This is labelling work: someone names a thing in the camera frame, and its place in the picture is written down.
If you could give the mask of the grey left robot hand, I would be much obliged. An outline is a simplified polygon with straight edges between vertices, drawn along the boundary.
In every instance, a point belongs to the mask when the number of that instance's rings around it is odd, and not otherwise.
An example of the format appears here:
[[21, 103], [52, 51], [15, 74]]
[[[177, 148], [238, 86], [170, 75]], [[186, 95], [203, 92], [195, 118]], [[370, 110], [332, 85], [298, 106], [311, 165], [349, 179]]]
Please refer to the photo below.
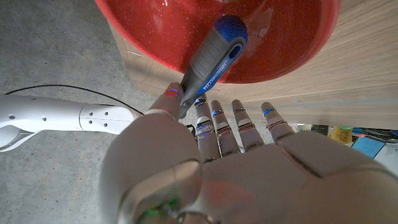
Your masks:
[[270, 103], [265, 144], [233, 103], [243, 148], [200, 106], [194, 136], [178, 121], [171, 83], [107, 150], [99, 179], [103, 223], [396, 223], [397, 177], [370, 157], [312, 131], [295, 133]]

